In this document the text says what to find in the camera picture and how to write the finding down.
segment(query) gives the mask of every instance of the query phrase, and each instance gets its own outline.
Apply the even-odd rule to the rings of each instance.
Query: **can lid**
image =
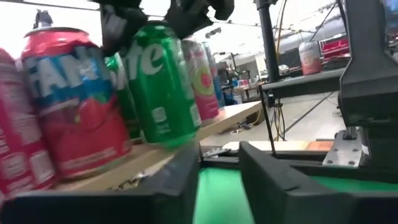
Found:
[[[77,29],[77,28],[72,28],[72,27],[43,27],[43,28],[39,28],[39,29],[34,29],[32,31],[29,31],[27,34],[25,34],[24,37],[28,37],[32,34],[35,34],[37,32],[42,32],[42,31],[51,31],[51,32],[83,32],[86,35],[88,35],[88,33],[86,31],[83,31],[81,29]]]

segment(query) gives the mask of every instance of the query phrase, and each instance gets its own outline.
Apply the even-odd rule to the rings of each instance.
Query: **green surface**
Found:
[[[195,224],[254,223],[239,171],[208,168],[201,171],[199,178]],[[329,177],[313,178],[325,187],[344,192],[398,190],[398,184]]]
[[[201,171],[196,206],[195,224],[254,223],[241,173],[236,170]]]

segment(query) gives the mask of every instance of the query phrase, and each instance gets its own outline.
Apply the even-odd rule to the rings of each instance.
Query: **wooden shelf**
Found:
[[[196,139],[200,141],[212,134],[224,131],[228,127],[242,121],[245,117],[261,109],[261,102],[251,102],[241,105],[226,106],[212,121],[203,124],[197,132]],[[105,190],[128,180],[137,173],[173,156],[173,152],[145,144],[133,146],[132,152],[123,162],[100,175],[83,180],[59,184],[56,190]]]

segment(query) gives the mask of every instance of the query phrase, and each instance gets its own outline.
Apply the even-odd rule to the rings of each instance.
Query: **sprite can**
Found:
[[[148,144],[179,146],[195,137],[201,120],[181,42],[161,21],[149,21],[127,51],[129,88]]]
[[[130,139],[133,141],[138,140],[140,139],[139,123],[134,111],[134,102],[127,85],[126,71],[120,55],[116,53],[112,57],[106,58],[105,63],[111,74],[113,87],[118,96],[121,114],[129,130]]]

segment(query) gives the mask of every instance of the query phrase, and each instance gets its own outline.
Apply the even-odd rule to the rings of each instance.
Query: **red fanta can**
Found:
[[[14,59],[0,48],[0,204],[16,193],[46,189],[55,171]]]
[[[131,145],[100,49],[86,32],[68,27],[37,29],[25,37],[22,64],[60,175],[108,169]]]

